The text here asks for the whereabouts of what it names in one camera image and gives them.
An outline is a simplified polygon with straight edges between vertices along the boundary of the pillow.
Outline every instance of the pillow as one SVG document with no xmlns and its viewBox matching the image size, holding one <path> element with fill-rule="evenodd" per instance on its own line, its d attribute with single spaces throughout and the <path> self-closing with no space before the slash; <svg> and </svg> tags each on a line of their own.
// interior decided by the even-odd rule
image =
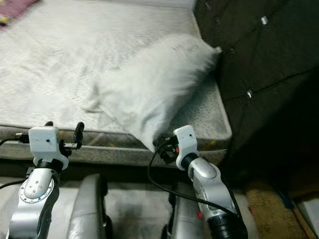
<svg viewBox="0 0 319 239">
<path fill-rule="evenodd" d="M 215 67 L 220 52 L 200 38 L 168 35 L 100 75 L 82 108 L 104 111 L 154 152 L 153 141 Z"/>
</svg>

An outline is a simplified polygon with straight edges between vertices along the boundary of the black cable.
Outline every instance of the black cable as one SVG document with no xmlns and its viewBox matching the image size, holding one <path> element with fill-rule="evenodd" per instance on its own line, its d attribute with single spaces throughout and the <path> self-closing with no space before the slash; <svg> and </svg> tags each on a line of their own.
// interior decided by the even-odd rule
<svg viewBox="0 0 319 239">
<path fill-rule="evenodd" d="M 225 186 L 226 186 L 226 188 L 227 188 L 227 190 L 228 190 L 228 192 L 229 192 L 229 194 L 230 194 L 231 199 L 233 200 L 233 203 L 234 203 L 234 205 L 235 205 L 235 208 L 236 208 L 236 211 L 237 211 L 237 213 L 238 213 L 238 216 L 239 216 L 240 220 L 241 220 L 241 221 L 244 221 L 244 220 L 243 220 L 243 217 L 242 217 L 242 215 L 241 215 L 241 212 L 240 212 L 240 209 L 239 209 L 239 206 L 238 206 L 238 203 L 237 203 L 237 200 L 236 200 L 236 198 L 235 198 L 235 195 L 234 195 L 233 191 L 231 191 L 231 190 L 229 189 L 229 186 L 228 186 L 228 183 L 227 183 L 226 179 L 225 179 L 222 175 L 220 175 L 220 177 L 221 177 L 223 183 L 225 184 Z"/>
<path fill-rule="evenodd" d="M 11 185 L 15 185 L 15 184 L 20 184 L 23 183 L 25 181 L 25 179 L 23 180 L 19 180 L 19 181 L 15 181 L 15 182 L 10 182 L 10 183 L 6 183 L 0 186 L 0 189 L 5 188 L 7 186 L 11 186 Z"/>
<path fill-rule="evenodd" d="M 15 138 L 6 138 L 6 139 L 4 139 L 4 140 L 1 140 L 0 141 L 0 146 L 1 145 L 3 145 L 5 142 L 7 142 L 7 141 L 14 141 L 14 140 L 16 140 Z"/>
<path fill-rule="evenodd" d="M 152 179 L 152 177 L 151 177 L 151 166 L 152 166 L 152 163 L 153 163 L 153 161 L 154 161 L 154 159 L 155 159 L 155 156 L 156 156 L 157 153 L 159 152 L 159 150 L 160 150 L 163 146 L 165 146 L 165 145 L 167 145 L 167 144 L 169 144 L 169 143 L 163 143 L 163 144 L 161 144 L 161 145 L 157 148 L 157 150 L 155 151 L 155 153 L 154 153 L 154 155 L 153 155 L 153 158 L 151 159 L 151 161 L 150 161 L 150 163 L 149 163 L 149 166 L 148 166 L 148 178 L 149 178 L 149 180 L 150 180 L 155 186 L 157 186 L 157 187 L 163 189 L 164 191 L 166 191 L 166 192 L 168 192 L 168 193 L 172 193 L 172 194 L 174 194 L 174 195 L 176 195 L 176 196 L 178 196 L 178 197 L 185 198 L 185 199 L 188 199 L 188 200 L 192 200 L 192 201 L 195 201 L 195 202 L 198 202 L 198 203 L 207 204 L 207 205 L 209 205 L 209 206 L 211 206 L 211 207 L 220 209 L 220 210 L 222 210 L 222 211 L 224 211 L 224 212 L 226 212 L 226 213 L 228 213 L 228 214 L 230 214 L 230 215 L 233 215 L 233 216 L 237 217 L 237 215 L 236 215 L 235 213 L 233 213 L 232 211 L 230 211 L 230 210 L 228 210 L 228 209 L 226 209 L 226 208 L 224 208 L 224 207 L 222 207 L 222 206 L 220 206 L 220 205 L 217 205 L 217 204 L 215 204 L 215 203 L 212 203 L 212 202 L 209 202 L 209 201 L 200 199 L 200 198 L 192 197 L 192 196 L 189 196 L 189 195 L 187 195 L 187 194 L 183 194 L 183 193 L 179 193 L 179 192 L 173 191 L 173 190 L 171 190 L 171 189 L 168 189 L 168 188 L 166 188 L 166 187 L 164 187 L 164 186 L 158 184 L 157 182 L 155 182 L 155 181 Z"/>
</svg>

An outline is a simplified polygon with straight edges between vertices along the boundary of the dark headboard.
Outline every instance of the dark headboard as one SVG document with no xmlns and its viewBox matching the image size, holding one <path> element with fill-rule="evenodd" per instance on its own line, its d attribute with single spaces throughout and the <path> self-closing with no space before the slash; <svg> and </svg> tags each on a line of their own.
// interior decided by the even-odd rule
<svg viewBox="0 0 319 239">
<path fill-rule="evenodd" d="M 216 80 L 233 130 L 223 163 L 232 183 L 294 167 L 292 155 L 318 142 L 318 9 L 315 0 L 197 1 L 202 38 L 223 49 Z"/>
</svg>

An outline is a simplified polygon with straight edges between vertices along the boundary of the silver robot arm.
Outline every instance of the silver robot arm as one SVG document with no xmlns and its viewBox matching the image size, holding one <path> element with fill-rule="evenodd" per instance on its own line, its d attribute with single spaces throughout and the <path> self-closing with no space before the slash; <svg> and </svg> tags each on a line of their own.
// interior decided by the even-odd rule
<svg viewBox="0 0 319 239">
<path fill-rule="evenodd" d="M 228 188 L 221 180 L 220 170 L 199 156 L 192 126 L 183 126 L 173 133 L 178 151 L 176 165 L 180 170 L 187 171 L 196 196 L 233 212 L 230 215 L 207 204 L 198 204 L 213 238 L 247 238 L 247 229 Z"/>
<path fill-rule="evenodd" d="M 28 132 L 34 156 L 30 176 L 19 190 L 19 201 L 11 218 L 7 239 L 45 239 L 51 223 L 52 208 L 59 197 L 60 172 L 68 166 L 71 149 L 79 149 L 84 124 L 75 130 L 74 143 L 64 144 L 53 124 L 34 127 Z"/>
</svg>

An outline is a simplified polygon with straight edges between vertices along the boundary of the mattress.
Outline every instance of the mattress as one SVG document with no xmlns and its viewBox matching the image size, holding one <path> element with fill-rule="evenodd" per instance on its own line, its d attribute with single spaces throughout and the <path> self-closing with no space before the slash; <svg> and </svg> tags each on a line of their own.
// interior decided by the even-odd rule
<svg viewBox="0 0 319 239">
<path fill-rule="evenodd" d="M 199 37 L 185 8 L 87 0 L 43 0 L 0 33 L 0 138 L 26 132 L 51 120 L 71 142 L 85 124 L 83 148 L 71 160 L 145 165 L 152 153 L 104 113 L 80 106 L 96 74 L 116 68 L 143 47 L 172 33 Z M 211 77 L 181 109 L 162 138 L 186 124 L 194 127 L 198 148 L 217 162 L 231 129 Z M 0 147 L 0 157 L 31 159 L 28 145 Z"/>
</svg>

